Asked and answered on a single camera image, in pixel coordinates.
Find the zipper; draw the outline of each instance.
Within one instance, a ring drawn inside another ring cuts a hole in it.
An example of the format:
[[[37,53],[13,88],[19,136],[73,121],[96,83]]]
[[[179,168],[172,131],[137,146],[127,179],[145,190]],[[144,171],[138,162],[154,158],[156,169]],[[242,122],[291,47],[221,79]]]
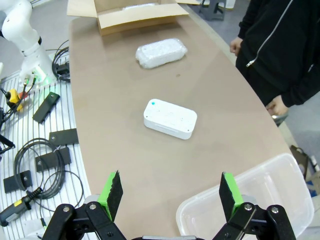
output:
[[[261,51],[261,49],[264,47],[264,45],[268,42],[268,40],[273,36],[273,34],[275,33],[275,31],[277,30],[280,22],[282,21],[282,19],[284,18],[284,15],[286,14],[286,12],[288,11],[290,5],[292,4],[294,0],[290,0],[290,2],[288,3],[288,5],[286,6],[285,10],[283,11],[281,17],[279,18],[278,22],[276,23],[274,29],[272,30],[272,32],[270,33],[270,35],[264,40],[264,42],[261,44],[261,46],[259,47],[258,51],[256,52],[256,56],[253,60],[251,60],[250,62],[248,62],[248,64],[246,65],[246,67],[250,67],[257,59],[259,56],[259,53]]]

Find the open cardboard box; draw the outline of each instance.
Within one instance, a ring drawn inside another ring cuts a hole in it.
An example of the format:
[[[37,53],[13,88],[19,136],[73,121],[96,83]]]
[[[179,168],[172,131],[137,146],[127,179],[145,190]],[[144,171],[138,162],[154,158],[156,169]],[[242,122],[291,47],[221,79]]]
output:
[[[196,0],[69,0],[69,16],[97,18],[102,36],[130,29],[173,23],[176,16],[188,15],[179,3]]]

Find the brown table surface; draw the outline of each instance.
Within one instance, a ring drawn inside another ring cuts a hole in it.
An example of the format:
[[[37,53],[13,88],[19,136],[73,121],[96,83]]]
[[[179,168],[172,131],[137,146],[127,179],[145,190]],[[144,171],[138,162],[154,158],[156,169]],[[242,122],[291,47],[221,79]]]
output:
[[[139,46],[178,38],[186,57],[154,69],[136,62]],[[177,236],[176,211],[217,185],[289,149],[246,80],[189,17],[101,37],[94,18],[70,25],[71,87],[81,152],[92,194],[119,170],[123,197],[115,222],[127,239]],[[194,110],[192,137],[146,128],[157,98]]]

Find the hand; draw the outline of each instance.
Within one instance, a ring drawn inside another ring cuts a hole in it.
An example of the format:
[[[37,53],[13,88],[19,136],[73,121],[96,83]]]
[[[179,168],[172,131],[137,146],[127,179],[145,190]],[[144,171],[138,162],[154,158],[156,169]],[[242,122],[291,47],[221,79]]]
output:
[[[289,108],[286,107],[282,101],[281,95],[276,96],[266,107],[265,107],[271,116],[284,115],[288,112]]]
[[[241,43],[243,39],[240,37],[236,37],[231,43],[230,43],[230,53],[233,53],[235,56],[238,56],[240,49],[241,49]]]

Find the yellow label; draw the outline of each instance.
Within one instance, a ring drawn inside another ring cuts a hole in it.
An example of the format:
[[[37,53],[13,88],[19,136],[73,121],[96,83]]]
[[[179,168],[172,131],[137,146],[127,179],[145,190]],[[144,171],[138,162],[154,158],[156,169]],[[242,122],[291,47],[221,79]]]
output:
[[[19,201],[16,201],[15,203],[14,203],[14,206],[16,207],[16,206],[18,206],[19,204],[22,204],[22,200],[20,199]]]

